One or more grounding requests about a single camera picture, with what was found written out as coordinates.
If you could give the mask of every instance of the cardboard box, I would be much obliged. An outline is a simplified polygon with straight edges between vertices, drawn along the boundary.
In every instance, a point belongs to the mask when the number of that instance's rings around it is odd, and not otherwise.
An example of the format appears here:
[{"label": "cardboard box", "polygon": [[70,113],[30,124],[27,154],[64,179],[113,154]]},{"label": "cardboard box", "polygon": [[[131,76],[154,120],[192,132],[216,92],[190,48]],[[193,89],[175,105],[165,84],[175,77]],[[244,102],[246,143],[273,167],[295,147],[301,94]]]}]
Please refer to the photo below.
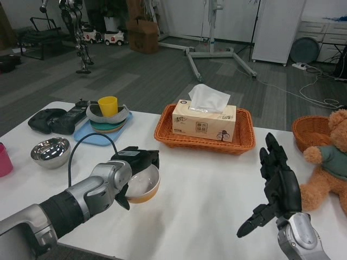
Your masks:
[{"label": "cardboard box", "polygon": [[143,19],[145,10],[141,7],[142,0],[126,0],[130,20]]},{"label": "cardboard box", "polygon": [[15,46],[17,44],[17,38],[12,30],[11,24],[7,19],[5,11],[0,4],[0,48],[6,48]]},{"label": "cardboard box", "polygon": [[126,23],[130,49],[140,53],[156,53],[158,44],[158,24],[143,20],[133,20]]},{"label": "cardboard box", "polygon": [[226,142],[233,141],[236,107],[226,106],[223,113],[203,113],[189,109],[191,101],[179,100],[172,113],[172,132]]}]

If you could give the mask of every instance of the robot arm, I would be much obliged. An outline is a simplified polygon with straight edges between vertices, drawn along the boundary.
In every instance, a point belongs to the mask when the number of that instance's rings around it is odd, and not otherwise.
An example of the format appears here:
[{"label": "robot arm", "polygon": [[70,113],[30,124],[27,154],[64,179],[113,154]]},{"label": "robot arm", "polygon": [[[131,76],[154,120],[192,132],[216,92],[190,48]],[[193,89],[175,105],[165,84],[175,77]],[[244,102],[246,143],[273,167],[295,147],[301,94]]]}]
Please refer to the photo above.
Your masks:
[{"label": "robot arm", "polygon": [[[47,12],[48,0],[43,0],[40,11],[42,13]],[[78,74],[91,73],[87,65],[93,65],[94,62],[89,56],[89,51],[85,40],[83,39],[83,32],[81,29],[82,12],[80,7],[82,6],[82,0],[59,0],[59,8],[61,9],[61,17],[69,30],[72,38],[75,38],[77,56],[81,58],[81,69],[77,70]]]},{"label": "robot arm", "polygon": [[329,260],[319,234],[311,225],[310,215],[301,212],[299,184],[286,163],[288,158],[283,147],[271,133],[266,136],[266,145],[269,153],[265,148],[260,150],[260,171],[266,179],[264,192],[269,204],[256,207],[237,236],[246,236],[277,217],[278,243],[289,260]]},{"label": "robot arm", "polygon": [[87,179],[1,221],[0,255],[6,260],[37,259],[59,238],[107,210],[114,200],[129,209],[127,183],[151,164],[159,167],[158,151],[128,147],[111,161],[98,164]]},{"label": "robot arm", "polygon": [[48,4],[48,0],[43,0],[42,1],[42,6],[40,7],[40,12],[42,13],[46,13],[47,12],[47,4]]}]

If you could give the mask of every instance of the orange-rimmed bowl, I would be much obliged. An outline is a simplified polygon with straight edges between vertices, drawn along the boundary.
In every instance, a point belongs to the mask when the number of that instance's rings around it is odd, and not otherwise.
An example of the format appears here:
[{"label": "orange-rimmed bowl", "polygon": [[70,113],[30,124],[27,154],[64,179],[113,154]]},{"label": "orange-rimmed bowl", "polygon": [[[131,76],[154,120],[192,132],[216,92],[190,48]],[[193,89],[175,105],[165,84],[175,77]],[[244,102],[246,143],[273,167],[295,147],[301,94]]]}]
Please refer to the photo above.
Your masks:
[{"label": "orange-rimmed bowl", "polygon": [[147,169],[135,174],[130,179],[125,198],[129,203],[134,204],[146,202],[157,194],[159,184],[159,169],[151,165]]}]

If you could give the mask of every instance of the power strip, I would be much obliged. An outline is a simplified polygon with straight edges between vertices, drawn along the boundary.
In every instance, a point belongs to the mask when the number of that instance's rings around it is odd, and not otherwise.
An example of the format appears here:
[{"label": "power strip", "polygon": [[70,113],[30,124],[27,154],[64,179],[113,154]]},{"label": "power strip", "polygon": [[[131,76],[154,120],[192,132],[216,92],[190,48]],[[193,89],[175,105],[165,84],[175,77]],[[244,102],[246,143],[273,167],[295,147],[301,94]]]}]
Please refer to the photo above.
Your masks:
[{"label": "power strip", "polygon": [[297,69],[301,69],[301,70],[307,70],[307,66],[304,63],[298,62],[298,63],[294,63],[292,64],[293,67],[297,68]]}]

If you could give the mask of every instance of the potted plant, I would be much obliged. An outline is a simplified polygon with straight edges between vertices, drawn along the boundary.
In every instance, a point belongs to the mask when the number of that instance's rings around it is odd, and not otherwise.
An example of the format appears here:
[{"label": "potted plant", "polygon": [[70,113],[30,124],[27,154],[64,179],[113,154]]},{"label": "potted plant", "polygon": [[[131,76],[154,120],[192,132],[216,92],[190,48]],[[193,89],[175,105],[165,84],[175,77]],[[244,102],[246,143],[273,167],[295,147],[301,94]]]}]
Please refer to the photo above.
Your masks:
[{"label": "potted plant", "polygon": [[107,31],[117,31],[127,20],[126,0],[99,0]]}]

